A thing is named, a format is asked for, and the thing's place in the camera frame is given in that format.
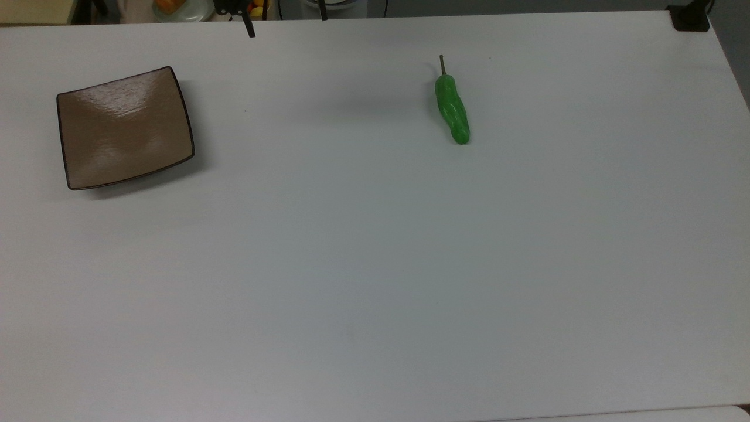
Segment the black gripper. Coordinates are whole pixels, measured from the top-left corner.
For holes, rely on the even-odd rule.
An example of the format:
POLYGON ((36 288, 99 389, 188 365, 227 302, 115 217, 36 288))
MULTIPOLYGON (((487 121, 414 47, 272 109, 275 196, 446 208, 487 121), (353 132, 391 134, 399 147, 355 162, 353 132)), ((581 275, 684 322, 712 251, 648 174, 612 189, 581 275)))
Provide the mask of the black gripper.
MULTIPOLYGON (((246 27, 247 34, 250 38, 255 37, 254 24, 252 22, 247 8, 251 5, 248 0, 214 0, 214 10, 219 15, 241 15, 244 27, 246 27)), ((319 0, 319 13, 321 14, 321 20, 327 21, 329 19, 328 10, 326 7, 325 0, 319 0)))

